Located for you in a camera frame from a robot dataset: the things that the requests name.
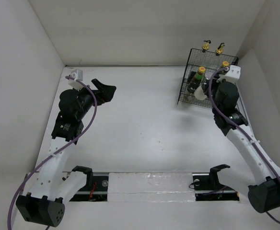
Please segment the glass oil bottle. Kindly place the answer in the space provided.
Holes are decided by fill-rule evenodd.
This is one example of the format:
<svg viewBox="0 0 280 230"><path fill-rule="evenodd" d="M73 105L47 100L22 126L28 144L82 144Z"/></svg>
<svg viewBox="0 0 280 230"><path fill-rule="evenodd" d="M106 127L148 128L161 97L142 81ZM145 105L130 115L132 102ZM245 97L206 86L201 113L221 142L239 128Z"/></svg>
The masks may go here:
<svg viewBox="0 0 280 230"><path fill-rule="evenodd" d="M221 55L223 53L225 43L220 43L218 48L215 50L215 55L212 57L210 63L213 69L217 69L220 66Z"/></svg>
<svg viewBox="0 0 280 230"><path fill-rule="evenodd" d="M198 65L199 66L205 66L206 54L210 48L211 41L204 40L204 43L205 44L202 45L201 52L199 53L199 56L198 56Z"/></svg>

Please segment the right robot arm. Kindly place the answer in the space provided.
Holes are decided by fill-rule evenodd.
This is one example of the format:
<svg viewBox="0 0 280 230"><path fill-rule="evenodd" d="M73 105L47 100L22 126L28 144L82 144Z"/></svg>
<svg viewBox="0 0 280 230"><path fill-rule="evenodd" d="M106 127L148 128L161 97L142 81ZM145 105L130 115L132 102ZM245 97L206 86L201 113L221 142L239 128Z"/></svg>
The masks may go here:
<svg viewBox="0 0 280 230"><path fill-rule="evenodd" d="M209 185L215 189L226 185L247 196L258 213L279 208L280 167L266 154L247 120L236 109L239 98L236 85L225 80L205 80L201 88L212 102L216 126L236 147L252 173L248 176L227 164L218 165L210 170Z"/></svg>

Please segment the blue label jar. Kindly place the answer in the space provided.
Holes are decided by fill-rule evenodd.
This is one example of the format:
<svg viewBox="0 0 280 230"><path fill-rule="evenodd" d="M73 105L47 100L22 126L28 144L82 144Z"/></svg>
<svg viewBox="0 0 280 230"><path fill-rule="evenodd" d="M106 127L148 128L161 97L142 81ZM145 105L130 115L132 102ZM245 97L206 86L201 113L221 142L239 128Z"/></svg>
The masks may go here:
<svg viewBox="0 0 280 230"><path fill-rule="evenodd" d="M205 74L205 79L204 79L204 81L209 81L209 80L210 80L210 78L212 77L212 75L213 75L213 73L212 73L212 72L208 72L208 73L206 73L206 74Z"/></svg>

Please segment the yellow cap sauce bottle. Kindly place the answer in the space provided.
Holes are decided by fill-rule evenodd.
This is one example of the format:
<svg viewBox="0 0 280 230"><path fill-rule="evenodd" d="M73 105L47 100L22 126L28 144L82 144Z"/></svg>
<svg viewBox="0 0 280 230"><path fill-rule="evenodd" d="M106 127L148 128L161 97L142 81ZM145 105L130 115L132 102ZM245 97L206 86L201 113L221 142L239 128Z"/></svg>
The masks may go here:
<svg viewBox="0 0 280 230"><path fill-rule="evenodd" d="M189 82L189 85L187 86L187 93L188 94L192 94L194 93L194 91L198 88L198 86L200 85L204 74L205 74L205 67L200 66L197 70L197 72L194 74L194 76L192 77L192 79Z"/></svg>
<svg viewBox="0 0 280 230"><path fill-rule="evenodd" d="M223 61L221 64L221 68L229 67L230 63L228 61Z"/></svg>

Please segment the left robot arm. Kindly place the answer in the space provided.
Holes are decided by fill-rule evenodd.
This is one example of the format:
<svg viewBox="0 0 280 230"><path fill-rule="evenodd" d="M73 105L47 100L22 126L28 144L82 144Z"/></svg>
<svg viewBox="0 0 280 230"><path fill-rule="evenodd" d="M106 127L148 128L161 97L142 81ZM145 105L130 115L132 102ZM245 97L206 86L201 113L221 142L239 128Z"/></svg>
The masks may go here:
<svg viewBox="0 0 280 230"><path fill-rule="evenodd" d="M76 145L90 127L84 126L82 119L91 107L110 102L117 89L93 79L96 88L91 90L72 76L67 79L73 87L59 96L59 113L51 133L48 156L35 168L38 176L33 186L26 195L18 195L15 203L25 221L47 227L57 227L74 195L80 189L88 190L93 186L91 168L75 166L65 180L62 173L71 153L70 146Z"/></svg>

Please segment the white spice jar black cap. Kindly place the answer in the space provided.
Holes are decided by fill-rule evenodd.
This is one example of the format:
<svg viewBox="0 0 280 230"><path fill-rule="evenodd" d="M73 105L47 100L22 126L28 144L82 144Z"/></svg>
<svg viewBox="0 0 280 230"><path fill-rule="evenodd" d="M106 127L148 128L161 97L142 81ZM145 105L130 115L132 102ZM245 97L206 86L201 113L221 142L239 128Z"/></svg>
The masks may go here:
<svg viewBox="0 0 280 230"><path fill-rule="evenodd" d="M203 100L206 99L207 96L205 95L205 93L204 93L204 91L202 89L202 85L199 85L197 87L197 89L194 91L194 96L199 101L203 101Z"/></svg>

